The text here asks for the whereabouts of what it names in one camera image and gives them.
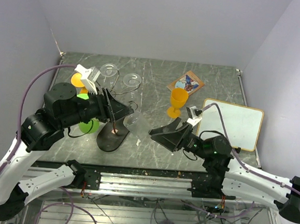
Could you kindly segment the clear wine glass front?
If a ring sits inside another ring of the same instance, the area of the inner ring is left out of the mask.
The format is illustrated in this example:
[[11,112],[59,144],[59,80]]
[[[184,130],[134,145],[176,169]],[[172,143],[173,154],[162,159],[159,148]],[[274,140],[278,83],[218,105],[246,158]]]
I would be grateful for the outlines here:
[[131,134],[141,141],[148,137],[148,133],[151,130],[147,120],[138,111],[134,111],[132,114],[125,117],[123,125]]

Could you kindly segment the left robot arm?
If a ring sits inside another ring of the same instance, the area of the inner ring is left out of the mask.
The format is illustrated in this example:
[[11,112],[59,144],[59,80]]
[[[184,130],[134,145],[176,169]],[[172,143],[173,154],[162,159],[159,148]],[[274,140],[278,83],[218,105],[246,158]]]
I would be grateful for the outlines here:
[[26,171],[54,143],[64,138],[64,130],[92,119],[100,122],[119,120],[133,109],[117,101],[108,89],[102,94],[77,96],[70,83],[58,83],[44,94],[45,106],[28,116],[0,161],[6,165],[0,172],[0,221],[10,220],[34,199],[59,187],[78,188],[90,182],[90,174],[75,160],[65,162],[56,170],[23,180]]

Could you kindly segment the green plastic wine glass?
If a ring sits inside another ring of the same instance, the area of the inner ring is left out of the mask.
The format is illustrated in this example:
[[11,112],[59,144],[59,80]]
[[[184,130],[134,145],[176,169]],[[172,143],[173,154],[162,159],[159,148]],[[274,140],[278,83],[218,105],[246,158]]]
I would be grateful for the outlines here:
[[100,122],[97,119],[91,119],[88,123],[81,122],[78,124],[79,130],[83,133],[92,134],[97,132],[100,126]]

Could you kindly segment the orange plastic wine glass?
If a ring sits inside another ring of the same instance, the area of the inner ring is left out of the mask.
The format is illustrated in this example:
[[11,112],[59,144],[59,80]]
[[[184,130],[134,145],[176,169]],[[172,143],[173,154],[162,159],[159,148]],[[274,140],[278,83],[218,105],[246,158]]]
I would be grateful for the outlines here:
[[180,116],[180,109],[185,105],[189,95],[183,88],[175,88],[170,94],[171,106],[167,109],[167,115],[170,118],[178,118]]

